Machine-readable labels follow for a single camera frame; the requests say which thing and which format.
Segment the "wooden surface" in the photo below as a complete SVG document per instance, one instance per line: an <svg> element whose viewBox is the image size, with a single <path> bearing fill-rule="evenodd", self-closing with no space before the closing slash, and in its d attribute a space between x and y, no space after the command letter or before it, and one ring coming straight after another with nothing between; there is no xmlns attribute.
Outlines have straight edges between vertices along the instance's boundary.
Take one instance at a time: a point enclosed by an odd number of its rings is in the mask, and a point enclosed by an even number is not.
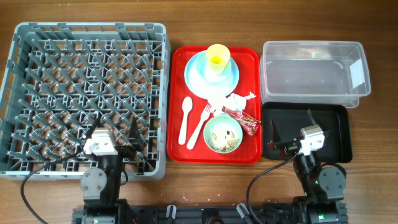
<svg viewBox="0 0 398 224"><path fill-rule="evenodd" d="M268 40L353 40L363 44L372 93L349 110L354 159L347 169L350 223L398 223L398 3L397 1L0 1L0 71L20 22L161 22L174 51L183 45L253 48ZM278 161L248 167L167 161L160 182L128 183L131 205L236 205L250 180ZM0 180L0 223L37 223L21 200L19 181ZM79 181L29 182L34 209L49 223L70 223L83 205ZM302 195L292 165L261 178L255 203L289 202Z"/></svg>

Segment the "white label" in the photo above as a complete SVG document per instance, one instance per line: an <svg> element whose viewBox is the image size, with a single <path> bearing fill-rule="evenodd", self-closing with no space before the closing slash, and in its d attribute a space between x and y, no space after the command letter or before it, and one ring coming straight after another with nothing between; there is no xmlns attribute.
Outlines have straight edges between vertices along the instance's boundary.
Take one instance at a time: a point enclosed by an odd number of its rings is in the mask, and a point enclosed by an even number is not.
<svg viewBox="0 0 398 224"><path fill-rule="evenodd" d="M353 88L365 82L365 74L363 73L362 60L358 59L349 67L351 71L351 79L353 81Z"/></svg>

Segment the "red wrapper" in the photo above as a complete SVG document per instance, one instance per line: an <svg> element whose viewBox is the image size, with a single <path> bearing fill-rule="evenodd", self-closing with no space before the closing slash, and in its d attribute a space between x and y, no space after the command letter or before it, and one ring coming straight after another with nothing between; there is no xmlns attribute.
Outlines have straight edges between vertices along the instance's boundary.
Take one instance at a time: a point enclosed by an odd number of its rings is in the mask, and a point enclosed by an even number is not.
<svg viewBox="0 0 398 224"><path fill-rule="evenodd" d="M233 111L225 107L223 107L223 111L238 121L245 132L250 136L256 135L257 130L260 128L261 121L254 119L252 116L242 111Z"/></svg>

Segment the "light green bowl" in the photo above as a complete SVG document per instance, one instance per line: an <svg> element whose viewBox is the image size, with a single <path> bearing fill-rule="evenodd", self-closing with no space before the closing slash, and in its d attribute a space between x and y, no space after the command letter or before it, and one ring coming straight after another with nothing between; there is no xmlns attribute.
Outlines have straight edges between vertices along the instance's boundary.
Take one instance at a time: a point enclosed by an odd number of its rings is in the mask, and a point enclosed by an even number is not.
<svg viewBox="0 0 398 224"><path fill-rule="evenodd" d="M217 151L210 146L210 138L211 138L210 133L214 128L218 129L219 125L222 125L222 126L224 126L223 128L228 128L229 130L233 131L233 133L235 134L235 138L239 139L239 141L235 144L235 146L228 152ZM242 127L235 119L233 119L232 117L230 117L228 115L220 115L220 116L211 118L206 123L206 126L203 130L203 137L205 138L205 142L206 142L207 146L211 150L213 150L217 153L227 154L227 153L233 152L236 148L239 147L239 145L242 142L243 132L242 132Z"/></svg>

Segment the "spoon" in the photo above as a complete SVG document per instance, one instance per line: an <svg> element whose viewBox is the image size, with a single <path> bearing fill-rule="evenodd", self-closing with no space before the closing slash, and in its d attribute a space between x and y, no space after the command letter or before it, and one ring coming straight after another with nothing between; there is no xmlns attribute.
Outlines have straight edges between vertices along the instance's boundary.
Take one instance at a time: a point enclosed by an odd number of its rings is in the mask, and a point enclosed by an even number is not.
<svg viewBox="0 0 398 224"><path fill-rule="evenodd" d="M192 99L189 96L187 96L182 101L182 111L184 112L184 116L182 118L180 136L178 137L178 143L180 145L185 144L185 140L187 139L187 119L188 119L188 113L191 110L192 110Z"/></svg>

